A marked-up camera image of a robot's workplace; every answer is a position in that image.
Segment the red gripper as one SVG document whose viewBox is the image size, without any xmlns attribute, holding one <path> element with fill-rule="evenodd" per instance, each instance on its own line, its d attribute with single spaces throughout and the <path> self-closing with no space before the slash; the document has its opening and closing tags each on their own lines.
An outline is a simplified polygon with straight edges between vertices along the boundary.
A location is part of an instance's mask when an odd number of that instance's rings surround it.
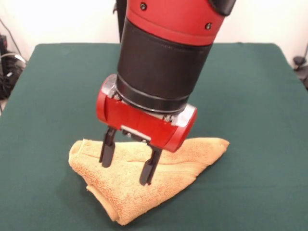
<svg viewBox="0 0 308 231">
<path fill-rule="evenodd" d="M 115 83 L 114 80 L 104 81 L 96 102 L 98 119 L 109 126 L 104 135 L 99 162 L 104 168 L 111 165 L 116 131 L 124 131 L 150 145 L 151 157 L 144 163 L 139 183 L 142 186 L 151 185 L 162 150 L 175 152 L 182 146 L 196 120 L 197 108 L 188 104 L 181 113 L 166 121 L 162 115 L 148 113 L 117 100 Z"/>
</svg>

